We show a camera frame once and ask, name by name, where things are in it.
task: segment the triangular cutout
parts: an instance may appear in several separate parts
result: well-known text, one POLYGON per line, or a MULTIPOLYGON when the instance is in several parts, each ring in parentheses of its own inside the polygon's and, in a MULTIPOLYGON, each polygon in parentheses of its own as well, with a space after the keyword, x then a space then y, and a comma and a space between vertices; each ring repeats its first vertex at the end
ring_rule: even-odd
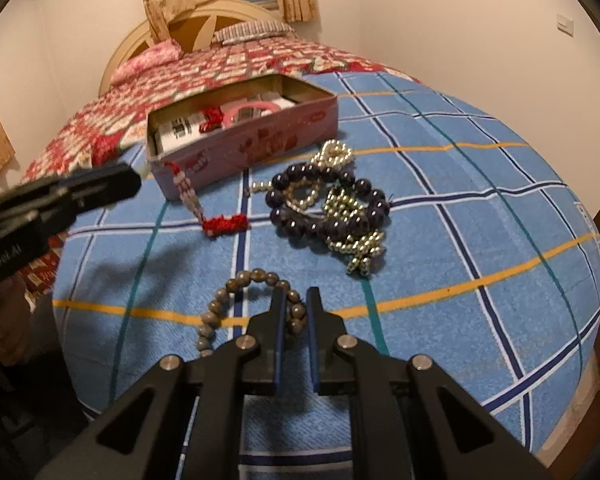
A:
POLYGON ((445 410, 446 420, 460 453, 472 451, 491 444, 494 435, 467 407, 460 403, 446 388, 438 388, 438 398, 445 410))
POLYGON ((97 443, 125 455, 131 454, 152 400, 154 400, 152 389, 142 392, 100 432, 96 438, 97 443))

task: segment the red patterned bedspread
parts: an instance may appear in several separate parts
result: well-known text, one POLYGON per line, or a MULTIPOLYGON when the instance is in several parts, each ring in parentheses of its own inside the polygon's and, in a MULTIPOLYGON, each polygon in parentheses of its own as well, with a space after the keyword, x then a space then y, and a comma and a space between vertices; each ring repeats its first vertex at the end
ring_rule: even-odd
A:
MULTIPOLYGON (((303 75, 384 70, 394 72, 349 52, 295 38, 209 47, 150 69, 87 104, 29 166, 23 181, 66 173, 79 164, 99 166, 144 139, 149 112, 215 86, 274 72, 303 75)), ((55 281, 62 239, 56 237, 50 244, 52 252, 22 270, 35 296, 50 292, 55 281)))

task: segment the striped pillow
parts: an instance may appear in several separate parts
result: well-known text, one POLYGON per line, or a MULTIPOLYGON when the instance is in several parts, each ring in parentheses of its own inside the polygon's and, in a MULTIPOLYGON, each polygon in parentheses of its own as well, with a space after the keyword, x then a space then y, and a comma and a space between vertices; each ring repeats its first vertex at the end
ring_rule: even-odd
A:
POLYGON ((212 42, 231 45, 244 41, 287 35, 296 35, 296 32, 288 23, 279 22, 278 20, 259 20, 257 22, 235 23, 235 25, 221 28, 214 33, 212 42))

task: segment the green stripe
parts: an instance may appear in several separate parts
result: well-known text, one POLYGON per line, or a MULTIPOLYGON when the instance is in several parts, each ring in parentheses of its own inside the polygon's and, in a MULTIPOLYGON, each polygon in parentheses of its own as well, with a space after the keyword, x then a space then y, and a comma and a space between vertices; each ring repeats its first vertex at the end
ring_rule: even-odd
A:
POLYGON ((362 291, 365 293, 366 309, 369 311, 369 321, 371 322, 371 330, 374 333, 376 340, 376 348, 381 354, 389 355, 389 349, 384 341, 384 334, 382 333, 382 324, 380 323, 380 316, 378 315, 378 306, 376 305, 376 298, 374 297, 371 283, 366 278, 360 279, 362 285, 362 291))
MULTIPOLYGON (((414 105, 403 94, 401 94, 398 91, 398 89, 395 88, 391 83, 389 83, 384 77, 382 77, 381 74, 379 74, 379 77, 380 77, 380 79, 382 79, 382 81, 384 81, 387 85, 389 85, 394 92, 396 92, 396 94, 398 95, 399 98, 401 98, 405 102, 407 102, 411 107, 413 107, 414 110, 416 110, 417 113, 422 114, 422 112, 420 110, 418 110, 418 107, 416 105, 414 105)), ((466 161, 469 164, 471 164, 478 173, 480 173, 480 176, 483 177, 483 179, 486 180, 489 183, 489 185, 498 194, 498 196, 500 197, 500 199, 504 202, 504 205, 507 207, 507 209, 511 213, 511 216, 513 216, 513 218, 515 219, 516 223, 518 224, 518 226, 520 227, 520 229, 522 230, 522 232, 525 234, 526 239, 529 241, 529 243, 531 244, 531 246, 534 248, 534 251, 538 255, 538 258, 540 258, 540 261, 542 262, 542 265, 546 269, 546 272, 549 274, 549 276, 552 279, 552 282, 554 282, 554 285, 556 286, 556 288, 560 292, 560 296, 562 297, 562 300, 564 301, 564 304, 567 307, 567 310, 569 311, 569 315, 571 316, 571 322, 573 323, 573 329, 575 330, 576 339, 578 341, 578 354, 580 355, 580 377, 582 377, 582 367, 583 367, 583 364, 584 364, 584 359, 583 359, 583 356, 582 356, 582 341, 580 339, 580 332, 578 330, 578 323, 576 322, 576 318, 575 318, 575 316, 573 314, 573 309, 571 308, 571 303, 569 302, 569 299, 567 298, 567 294, 564 291, 564 289, 562 288, 562 285, 560 284, 560 281, 558 280, 558 277, 555 275, 554 270, 551 268, 551 266, 549 265, 548 261, 542 255, 542 251, 540 251, 540 248, 534 242, 533 238, 531 237, 531 233, 529 233, 529 231, 526 229, 526 227, 523 224, 523 222, 520 219, 520 217, 516 214, 515 211, 513 211, 513 208, 511 206, 511 204, 509 204, 509 202, 507 201, 507 199, 502 195, 502 193, 500 192, 500 190, 498 190, 498 188, 491 181, 491 179, 484 173, 483 170, 481 170, 481 168, 471 159, 471 157, 469 157, 456 144, 456 142, 451 137, 449 137, 438 126, 436 126, 428 117, 425 117, 424 115, 422 115, 422 118, 425 121, 427 121, 427 123, 429 123, 429 126, 431 126, 433 129, 435 129, 440 135, 442 135, 443 137, 445 137, 445 139, 448 140, 448 142, 450 142, 455 147, 456 150, 458 150, 458 152, 466 159, 466 161)))
POLYGON ((149 253, 151 253, 151 248, 154 246, 155 237, 158 234, 158 230, 160 229, 160 225, 162 224, 162 219, 164 218, 164 214, 167 212, 168 203, 165 202, 160 209, 160 213, 158 214, 158 218, 155 220, 154 228, 151 232, 151 236, 149 236, 149 241, 146 243, 146 247, 144 248, 144 254, 142 255, 142 259, 140 260, 140 264, 138 265, 138 269, 136 270, 136 275, 134 277, 133 285, 131 286, 131 293, 129 294, 129 300, 126 302, 125 314, 122 318, 122 325, 120 326, 120 332, 118 332, 118 340, 116 341, 116 350, 113 356, 113 367, 111 369, 111 380, 109 381, 109 404, 111 405, 114 400, 116 400, 116 389, 118 386, 118 371, 120 370, 120 359, 122 359, 122 347, 125 344, 125 334, 126 327, 129 324, 129 318, 131 315, 131 309, 136 302, 136 295, 138 294, 138 287, 140 286, 140 280, 142 279, 142 274, 144 273, 144 268, 146 267, 146 263, 149 259, 149 253))

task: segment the headboard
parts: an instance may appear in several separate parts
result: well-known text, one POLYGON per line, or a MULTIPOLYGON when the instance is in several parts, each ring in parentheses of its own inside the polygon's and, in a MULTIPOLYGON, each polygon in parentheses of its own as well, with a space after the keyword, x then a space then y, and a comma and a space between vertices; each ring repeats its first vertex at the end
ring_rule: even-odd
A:
MULTIPOLYGON (((234 23, 256 20, 279 20, 280 16, 245 0, 216 0, 183 12, 169 24, 171 37, 185 52, 205 48, 211 44, 214 32, 234 23)), ((109 90, 115 69, 126 60, 137 56, 154 44, 149 22, 142 22, 120 43, 102 75, 98 95, 109 90)))

